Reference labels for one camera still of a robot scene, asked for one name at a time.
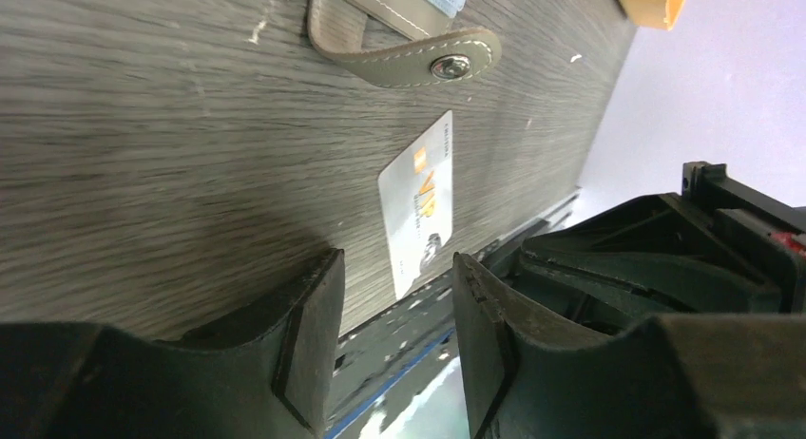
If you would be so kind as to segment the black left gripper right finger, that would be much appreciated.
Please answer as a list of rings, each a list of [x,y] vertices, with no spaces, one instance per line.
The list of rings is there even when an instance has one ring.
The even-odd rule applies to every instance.
[[[660,314],[590,330],[453,258],[473,438],[801,438],[803,315]]]

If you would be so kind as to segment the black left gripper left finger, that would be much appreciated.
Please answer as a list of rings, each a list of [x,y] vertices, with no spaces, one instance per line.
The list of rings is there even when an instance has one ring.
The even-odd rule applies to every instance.
[[[319,438],[344,253],[174,341],[87,322],[1,328],[5,438]]]

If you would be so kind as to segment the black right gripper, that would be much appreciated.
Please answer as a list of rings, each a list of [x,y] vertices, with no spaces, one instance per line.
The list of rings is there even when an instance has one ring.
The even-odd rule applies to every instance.
[[[688,162],[679,194],[645,196],[525,239],[503,280],[604,334],[666,313],[802,314],[805,213]]]

